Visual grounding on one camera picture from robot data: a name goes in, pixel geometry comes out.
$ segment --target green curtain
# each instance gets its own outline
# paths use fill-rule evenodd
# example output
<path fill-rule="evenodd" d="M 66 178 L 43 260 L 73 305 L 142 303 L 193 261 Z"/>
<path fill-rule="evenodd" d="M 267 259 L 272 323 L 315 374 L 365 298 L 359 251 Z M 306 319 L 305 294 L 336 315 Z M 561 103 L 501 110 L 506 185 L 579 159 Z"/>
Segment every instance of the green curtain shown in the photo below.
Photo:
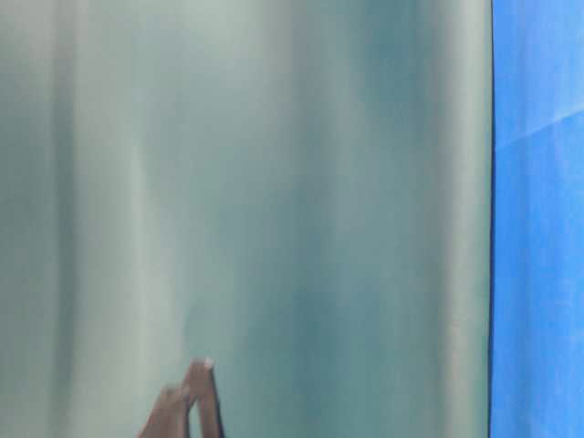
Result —
<path fill-rule="evenodd" d="M 490 2 L 0 23 L 0 435 L 132 436 L 210 356 L 229 436 L 486 437 Z"/>

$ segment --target blue fabric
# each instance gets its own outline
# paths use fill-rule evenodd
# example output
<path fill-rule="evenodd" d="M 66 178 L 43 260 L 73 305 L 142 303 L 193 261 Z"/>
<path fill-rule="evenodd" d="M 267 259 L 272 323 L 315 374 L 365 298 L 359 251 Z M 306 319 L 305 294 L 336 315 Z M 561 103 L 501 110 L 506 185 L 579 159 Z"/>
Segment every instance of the blue fabric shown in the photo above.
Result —
<path fill-rule="evenodd" d="M 581 437 L 584 2 L 494 0 L 493 14 L 491 436 Z"/>

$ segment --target teal fabric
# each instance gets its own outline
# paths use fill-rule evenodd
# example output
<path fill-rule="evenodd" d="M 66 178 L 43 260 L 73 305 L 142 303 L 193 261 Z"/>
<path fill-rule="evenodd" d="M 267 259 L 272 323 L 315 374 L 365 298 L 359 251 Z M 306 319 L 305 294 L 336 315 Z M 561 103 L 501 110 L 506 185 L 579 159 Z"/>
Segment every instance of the teal fabric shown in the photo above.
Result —
<path fill-rule="evenodd" d="M 229 436 L 485 438 L 490 5 L 439 3 L 3 5 L 0 434 L 210 356 Z"/>

